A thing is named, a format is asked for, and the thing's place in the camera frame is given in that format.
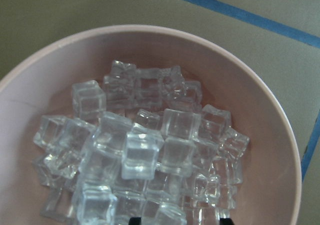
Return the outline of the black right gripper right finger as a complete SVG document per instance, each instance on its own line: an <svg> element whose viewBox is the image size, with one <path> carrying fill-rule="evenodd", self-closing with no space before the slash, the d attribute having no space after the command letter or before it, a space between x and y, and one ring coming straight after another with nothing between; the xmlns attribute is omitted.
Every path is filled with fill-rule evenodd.
<svg viewBox="0 0 320 225"><path fill-rule="evenodd" d="M219 225L233 225L233 220L231 218L220 218Z"/></svg>

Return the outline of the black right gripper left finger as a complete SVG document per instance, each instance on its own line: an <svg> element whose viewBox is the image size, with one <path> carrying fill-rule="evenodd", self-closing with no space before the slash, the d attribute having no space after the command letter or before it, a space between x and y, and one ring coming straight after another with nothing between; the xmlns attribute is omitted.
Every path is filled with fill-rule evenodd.
<svg viewBox="0 0 320 225"><path fill-rule="evenodd" d="M142 225L141 217L131 217L128 221L128 225Z"/></svg>

